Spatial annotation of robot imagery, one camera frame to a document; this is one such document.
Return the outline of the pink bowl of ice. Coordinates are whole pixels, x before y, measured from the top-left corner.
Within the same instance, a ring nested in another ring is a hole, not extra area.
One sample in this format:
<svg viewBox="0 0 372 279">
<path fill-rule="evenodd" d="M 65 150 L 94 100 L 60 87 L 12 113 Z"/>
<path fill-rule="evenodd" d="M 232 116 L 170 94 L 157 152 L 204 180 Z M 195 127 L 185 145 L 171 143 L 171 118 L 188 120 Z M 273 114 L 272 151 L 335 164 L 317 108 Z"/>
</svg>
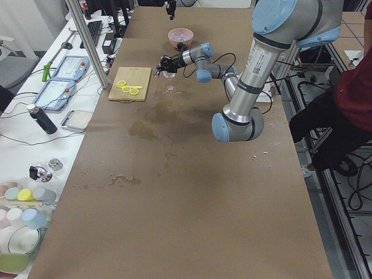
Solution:
<svg viewBox="0 0 372 279">
<path fill-rule="evenodd" d="M 168 39 L 172 47 L 177 48 L 179 43 L 190 46 L 194 39 L 194 33 L 187 28 L 175 28 L 168 32 Z"/>
</svg>

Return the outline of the clear wine glass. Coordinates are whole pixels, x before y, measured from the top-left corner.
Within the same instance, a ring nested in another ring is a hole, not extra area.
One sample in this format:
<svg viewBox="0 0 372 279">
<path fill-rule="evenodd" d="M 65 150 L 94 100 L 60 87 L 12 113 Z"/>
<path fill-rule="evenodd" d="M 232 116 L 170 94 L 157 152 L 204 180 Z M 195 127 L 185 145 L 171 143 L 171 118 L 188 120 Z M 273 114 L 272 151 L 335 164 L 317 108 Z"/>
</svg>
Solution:
<svg viewBox="0 0 372 279">
<path fill-rule="evenodd" d="M 167 71 L 163 72 L 164 78 L 168 81 L 168 85 L 166 87 L 167 92 L 174 92 L 176 90 L 175 86 L 173 85 L 173 79 L 175 78 L 175 73 L 169 73 Z"/>
</svg>

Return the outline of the lemon slice middle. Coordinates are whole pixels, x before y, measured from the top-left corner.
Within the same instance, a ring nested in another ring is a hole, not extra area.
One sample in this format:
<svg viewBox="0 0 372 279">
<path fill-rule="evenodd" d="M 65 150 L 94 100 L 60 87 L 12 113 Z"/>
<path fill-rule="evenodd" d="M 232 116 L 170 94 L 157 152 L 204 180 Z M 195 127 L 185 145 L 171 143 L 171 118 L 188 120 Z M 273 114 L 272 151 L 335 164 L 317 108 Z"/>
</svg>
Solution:
<svg viewBox="0 0 372 279">
<path fill-rule="evenodd" d="M 129 93 L 131 91 L 131 87 L 128 86 L 128 85 L 125 85 L 122 89 L 121 89 L 124 93 Z"/>
</svg>

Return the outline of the lemon slice far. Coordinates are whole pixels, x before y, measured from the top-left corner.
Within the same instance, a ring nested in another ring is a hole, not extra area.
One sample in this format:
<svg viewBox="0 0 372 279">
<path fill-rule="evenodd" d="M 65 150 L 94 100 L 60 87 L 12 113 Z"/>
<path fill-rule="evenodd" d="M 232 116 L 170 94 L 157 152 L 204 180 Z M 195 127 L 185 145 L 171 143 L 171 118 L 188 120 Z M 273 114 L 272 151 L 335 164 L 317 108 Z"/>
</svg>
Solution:
<svg viewBox="0 0 372 279">
<path fill-rule="evenodd" d="M 119 81 L 117 82 L 117 84 L 116 84 L 116 86 L 117 86 L 118 88 L 123 88 L 123 87 L 126 86 L 126 85 L 127 85 L 127 82 L 124 81 L 124 80 L 119 80 Z"/>
</svg>

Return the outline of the black keyboard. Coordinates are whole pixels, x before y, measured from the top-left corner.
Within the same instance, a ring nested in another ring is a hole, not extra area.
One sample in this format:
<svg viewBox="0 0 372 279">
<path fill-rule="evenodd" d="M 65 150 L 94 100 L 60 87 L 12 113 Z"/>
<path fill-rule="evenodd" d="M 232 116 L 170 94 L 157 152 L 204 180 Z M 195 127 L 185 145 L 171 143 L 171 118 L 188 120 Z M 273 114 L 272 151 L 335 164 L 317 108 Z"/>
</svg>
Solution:
<svg viewBox="0 0 372 279">
<path fill-rule="evenodd" d="M 98 41 L 99 41 L 99 37 L 101 35 L 101 31 L 102 31 L 102 21 L 101 20 L 97 20 L 97 21 L 93 21 L 93 22 L 89 22 L 87 24 L 87 27 L 88 27 L 88 31 L 90 32 L 90 35 L 91 35 L 91 38 L 93 40 L 93 43 L 94 45 L 97 47 L 98 45 Z"/>
</svg>

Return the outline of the teach pendant far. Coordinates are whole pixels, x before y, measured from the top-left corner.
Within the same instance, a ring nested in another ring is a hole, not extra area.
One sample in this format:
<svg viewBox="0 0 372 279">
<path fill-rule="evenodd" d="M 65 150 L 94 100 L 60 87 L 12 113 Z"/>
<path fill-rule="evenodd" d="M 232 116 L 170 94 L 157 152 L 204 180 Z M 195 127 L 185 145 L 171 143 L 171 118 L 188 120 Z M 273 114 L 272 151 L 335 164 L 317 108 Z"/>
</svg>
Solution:
<svg viewBox="0 0 372 279">
<path fill-rule="evenodd" d="M 78 81 L 85 74 L 89 66 L 90 59 L 87 56 L 66 55 L 59 63 L 52 78 Z"/>
</svg>

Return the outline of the teach pendant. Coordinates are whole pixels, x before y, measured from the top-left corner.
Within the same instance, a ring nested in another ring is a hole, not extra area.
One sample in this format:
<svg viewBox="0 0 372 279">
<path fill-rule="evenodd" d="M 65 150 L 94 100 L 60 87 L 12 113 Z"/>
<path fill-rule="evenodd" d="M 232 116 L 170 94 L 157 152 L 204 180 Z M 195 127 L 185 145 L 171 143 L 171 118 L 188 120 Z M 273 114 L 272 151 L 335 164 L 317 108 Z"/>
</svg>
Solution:
<svg viewBox="0 0 372 279">
<path fill-rule="evenodd" d="M 59 63 L 52 78 L 78 81 L 85 74 L 89 66 L 90 59 L 87 56 L 66 55 Z"/>
<path fill-rule="evenodd" d="M 45 111 L 61 111 L 72 97 L 75 87 L 73 80 L 50 79 L 37 94 L 33 104 Z"/>
</svg>

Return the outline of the teach pendant near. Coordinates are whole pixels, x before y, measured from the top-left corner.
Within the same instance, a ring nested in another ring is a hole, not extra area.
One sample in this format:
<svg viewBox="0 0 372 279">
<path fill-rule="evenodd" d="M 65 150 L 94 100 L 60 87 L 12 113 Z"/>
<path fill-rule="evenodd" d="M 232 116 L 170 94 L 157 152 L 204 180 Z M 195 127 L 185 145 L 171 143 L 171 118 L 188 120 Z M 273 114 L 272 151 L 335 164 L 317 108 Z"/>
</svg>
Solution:
<svg viewBox="0 0 372 279">
<path fill-rule="evenodd" d="M 37 94 L 33 104 L 45 111 L 61 111 L 72 97 L 75 87 L 73 80 L 50 79 Z"/>
</svg>

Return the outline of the black water bottle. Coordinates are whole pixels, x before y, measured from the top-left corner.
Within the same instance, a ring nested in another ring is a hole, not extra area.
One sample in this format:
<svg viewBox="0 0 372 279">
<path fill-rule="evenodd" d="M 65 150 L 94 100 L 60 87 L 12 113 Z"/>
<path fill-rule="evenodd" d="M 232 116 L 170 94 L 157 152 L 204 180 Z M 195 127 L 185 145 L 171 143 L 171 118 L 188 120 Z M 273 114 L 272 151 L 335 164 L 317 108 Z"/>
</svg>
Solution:
<svg viewBox="0 0 372 279">
<path fill-rule="evenodd" d="M 27 105 L 26 108 L 30 116 L 47 134 L 54 134 L 57 132 L 58 128 L 41 108 L 33 103 Z"/>
</svg>

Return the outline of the steel cap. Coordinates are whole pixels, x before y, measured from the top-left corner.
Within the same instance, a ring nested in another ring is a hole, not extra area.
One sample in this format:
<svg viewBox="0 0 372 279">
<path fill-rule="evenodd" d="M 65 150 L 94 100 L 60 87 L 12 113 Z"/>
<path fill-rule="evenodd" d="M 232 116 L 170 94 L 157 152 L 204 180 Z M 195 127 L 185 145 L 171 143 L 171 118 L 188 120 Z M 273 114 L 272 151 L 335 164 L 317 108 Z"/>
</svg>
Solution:
<svg viewBox="0 0 372 279">
<path fill-rule="evenodd" d="M 60 171 L 63 169 L 63 163 L 58 158 L 52 158 L 48 162 L 48 166 L 53 171 Z"/>
</svg>

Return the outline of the yellow cup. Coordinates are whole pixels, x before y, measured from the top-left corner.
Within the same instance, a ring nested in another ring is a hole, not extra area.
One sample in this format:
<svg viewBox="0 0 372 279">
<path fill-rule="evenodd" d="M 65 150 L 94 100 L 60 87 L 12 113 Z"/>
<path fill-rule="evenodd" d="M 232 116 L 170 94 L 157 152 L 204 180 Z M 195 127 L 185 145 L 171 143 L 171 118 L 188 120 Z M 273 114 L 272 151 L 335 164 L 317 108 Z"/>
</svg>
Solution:
<svg viewBox="0 0 372 279">
<path fill-rule="evenodd" d="M 23 202 L 31 202 L 35 201 L 35 198 L 33 197 L 33 192 L 30 189 L 21 189 L 17 194 L 17 200 L 23 201 Z"/>
</svg>

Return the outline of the blue cup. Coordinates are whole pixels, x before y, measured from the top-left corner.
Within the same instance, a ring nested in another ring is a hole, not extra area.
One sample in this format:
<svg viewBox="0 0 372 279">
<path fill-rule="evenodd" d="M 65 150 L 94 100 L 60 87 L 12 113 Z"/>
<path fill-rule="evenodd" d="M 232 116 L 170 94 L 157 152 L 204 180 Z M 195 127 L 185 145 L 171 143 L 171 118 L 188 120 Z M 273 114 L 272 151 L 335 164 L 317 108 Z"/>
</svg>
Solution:
<svg viewBox="0 0 372 279">
<path fill-rule="evenodd" d="M 47 218 L 37 209 L 29 208 L 25 210 L 22 214 L 22 220 L 30 229 L 39 229 L 46 225 Z"/>
</svg>

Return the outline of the white green-rimmed plate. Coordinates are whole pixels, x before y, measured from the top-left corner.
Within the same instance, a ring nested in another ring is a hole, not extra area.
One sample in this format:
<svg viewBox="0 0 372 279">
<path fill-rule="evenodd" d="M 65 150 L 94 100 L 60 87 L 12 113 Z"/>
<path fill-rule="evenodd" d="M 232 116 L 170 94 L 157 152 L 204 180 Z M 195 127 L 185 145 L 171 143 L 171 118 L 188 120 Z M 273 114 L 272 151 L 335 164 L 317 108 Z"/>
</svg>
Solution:
<svg viewBox="0 0 372 279">
<path fill-rule="evenodd" d="M 32 254 L 41 239 L 38 229 L 31 229 L 27 226 L 16 230 L 9 239 L 8 249 L 12 253 Z"/>
</svg>

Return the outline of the aluminium frame post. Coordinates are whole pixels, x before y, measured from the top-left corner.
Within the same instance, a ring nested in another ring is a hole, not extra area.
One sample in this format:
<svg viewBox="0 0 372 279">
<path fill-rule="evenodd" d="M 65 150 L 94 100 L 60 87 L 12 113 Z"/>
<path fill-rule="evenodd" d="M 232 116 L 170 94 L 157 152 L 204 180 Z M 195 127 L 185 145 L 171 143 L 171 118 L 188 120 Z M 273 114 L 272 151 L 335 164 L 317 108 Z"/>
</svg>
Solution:
<svg viewBox="0 0 372 279">
<path fill-rule="evenodd" d="M 67 4 L 67 7 L 69 8 L 69 12 L 72 16 L 72 19 L 77 27 L 79 36 L 82 39 L 82 42 L 85 46 L 85 50 L 87 51 L 88 56 L 91 60 L 95 73 L 98 77 L 98 80 L 102 88 L 105 89 L 109 85 L 109 82 L 103 70 L 101 60 L 98 56 L 93 39 L 90 35 L 87 24 L 85 22 L 85 17 L 81 13 L 80 5 L 75 0 L 66 0 L 66 4 Z"/>
</svg>

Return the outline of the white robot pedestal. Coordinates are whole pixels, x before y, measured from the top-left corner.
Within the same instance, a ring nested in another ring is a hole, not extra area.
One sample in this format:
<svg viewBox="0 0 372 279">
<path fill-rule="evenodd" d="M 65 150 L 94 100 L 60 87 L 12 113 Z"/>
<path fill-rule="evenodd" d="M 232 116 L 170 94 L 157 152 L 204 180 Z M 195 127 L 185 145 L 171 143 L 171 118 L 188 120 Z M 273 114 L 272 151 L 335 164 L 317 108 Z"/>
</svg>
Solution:
<svg viewBox="0 0 372 279">
<path fill-rule="evenodd" d="M 275 92 L 275 89 L 271 88 L 270 86 L 264 87 L 263 91 L 259 94 L 256 102 L 270 103 L 271 101 L 273 101 L 273 94 Z"/>
</svg>

